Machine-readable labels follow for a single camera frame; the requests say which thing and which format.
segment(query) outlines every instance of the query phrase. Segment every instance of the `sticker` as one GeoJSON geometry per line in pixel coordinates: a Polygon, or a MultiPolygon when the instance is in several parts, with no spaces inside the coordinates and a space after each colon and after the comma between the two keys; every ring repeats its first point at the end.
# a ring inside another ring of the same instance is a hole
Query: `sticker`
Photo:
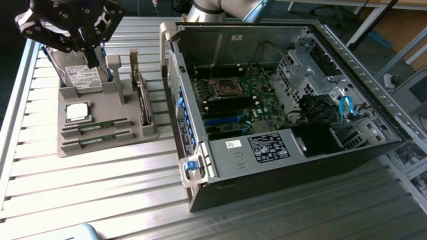
{"type": "Polygon", "coordinates": [[[96,67],[92,69],[87,65],[66,67],[70,80],[76,89],[88,89],[102,86],[102,79],[96,67]]]}
{"type": "Polygon", "coordinates": [[[291,157],[279,133],[250,137],[247,140],[261,164],[291,157]]]}
{"type": "Polygon", "coordinates": [[[84,131],[90,131],[90,130],[95,130],[95,129],[100,129],[102,126],[90,126],[90,127],[86,127],[86,128],[82,128],[80,131],[84,132],[84,131]]]}
{"type": "Polygon", "coordinates": [[[240,41],[243,39],[243,35],[232,35],[231,41],[240,41]]]}
{"type": "Polygon", "coordinates": [[[98,142],[102,142],[102,141],[103,141],[103,139],[99,138],[99,139],[95,139],[95,140],[83,141],[83,142],[80,142],[80,145],[92,144],[92,143],[98,143],[98,142]]]}
{"type": "Polygon", "coordinates": [[[240,140],[227,141],[226,145],[228,149],[234,149],[242,147],[242,142],[240,140]]]}

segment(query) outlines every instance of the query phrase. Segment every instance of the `blue latch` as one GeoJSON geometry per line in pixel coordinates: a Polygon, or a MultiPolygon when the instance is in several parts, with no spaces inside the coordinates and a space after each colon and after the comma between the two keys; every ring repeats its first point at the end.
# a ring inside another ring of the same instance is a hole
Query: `blue latch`
{"type": "Polygon", "coordinates": [[[176,107],[180,107],[180,106],[183,105],[183,102],[184,102],[184,98],[180,97],[180,98],[178,99],[176,107]]]}
{"type": "Polygon", "coordinates": [[[199,162],[198,161],[187,161],[184,162],[184,170],[192,171],[199,169],[199,162]]]}

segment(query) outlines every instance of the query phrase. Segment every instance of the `blue cable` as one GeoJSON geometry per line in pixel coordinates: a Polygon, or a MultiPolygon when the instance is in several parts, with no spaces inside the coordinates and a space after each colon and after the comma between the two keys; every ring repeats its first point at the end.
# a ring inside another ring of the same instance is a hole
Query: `blue cable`
{"type": "Polygon", "coordinates": [[[339,109],[339,115],[341,115],[341,123],[345,123],[345,102],[346,99],[349,100],[349,113],[353,115],[358,115],[357,112],[354,111],[354,100],[351,96],[343,96],[339,100],[339,105],[338,105],[338,109],[339,109]]]}

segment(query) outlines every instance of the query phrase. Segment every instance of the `blue ram slot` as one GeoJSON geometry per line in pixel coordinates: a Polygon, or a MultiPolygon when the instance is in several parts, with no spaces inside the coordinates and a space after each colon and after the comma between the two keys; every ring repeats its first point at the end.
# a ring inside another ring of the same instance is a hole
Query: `blue ram slot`
{"type": "Polygon", "coordinates": [[[218,125],[218,124],[231,124],[231,123],[240,122],[240,119],[242,119],[242,115],[218,118],[218,119],[208,119],[203,122],[203,124],[204,124],[204,126],[212,126],[212,125],[218,125]]]}

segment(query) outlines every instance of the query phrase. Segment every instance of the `green circuit board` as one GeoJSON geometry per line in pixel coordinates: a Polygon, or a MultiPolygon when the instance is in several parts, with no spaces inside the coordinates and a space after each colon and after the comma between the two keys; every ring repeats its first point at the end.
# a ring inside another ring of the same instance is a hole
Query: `green circuit board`
{"type": "Polygon", "coordinates": [[[228,100],[232,100],[234,98],[247,98],[248,101],[254,102],[248,108],[227,111],[239,117],[238,122],[204,126],[211,140],[275,131],[283,126],[286,116],[283,115],[282,105],[273,91],[267,77],[259,68],[250,68],[246,74],[239,77],[198,79],[192,82],[192,87],[203,121],[206,119],[226,118],[222,116],[216,118],[212,117],[215,114],[204,109],[207,100],[215,101],[220,99],[219,94],[235,94],[235,96],[224,97],[224,99],[228,100]],[[231,86],[230,88],[232,91],[227,92],[226,86],[226,88],[223,88],[226,90],[219,92],[218,85],[222,81],[226,81],[226,85],[231,86]]]}

